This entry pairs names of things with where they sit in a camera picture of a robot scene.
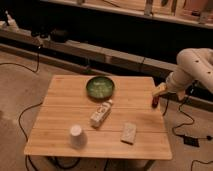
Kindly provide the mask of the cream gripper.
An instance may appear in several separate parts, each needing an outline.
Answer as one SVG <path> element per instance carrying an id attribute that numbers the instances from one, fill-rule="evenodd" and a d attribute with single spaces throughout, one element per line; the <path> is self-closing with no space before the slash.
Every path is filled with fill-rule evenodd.
<path id="1" fill-rule="evenodd" d="M 173 79 L 173 73 L 170 73 L 166 78 L 166 84 L 164 82 L 160 83 L 157 87 L 155 87 L 152 91 L 153 97 L 158 97 L 162 94 L 165 94 L 167 90 L 171 93 L 177 93 L 179 101 L 183 100 L 185 97 L 184 87 L 181 84 L 178 84 Z"/>

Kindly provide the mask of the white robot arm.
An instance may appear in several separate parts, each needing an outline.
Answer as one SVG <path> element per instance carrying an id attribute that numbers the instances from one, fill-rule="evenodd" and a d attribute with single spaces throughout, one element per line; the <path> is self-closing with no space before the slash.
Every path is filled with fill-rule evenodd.
<path id="1" fill-rule="evenodd" d="M 168 75 L 165 82 L 153 89 L 153 97 L 176 93 L 178 99 L 182 100 L 186 89 L 195 80 L 213 93 L 213 49 L 183 49 L 178 53 L 176 60 L 176 68 Z"/>

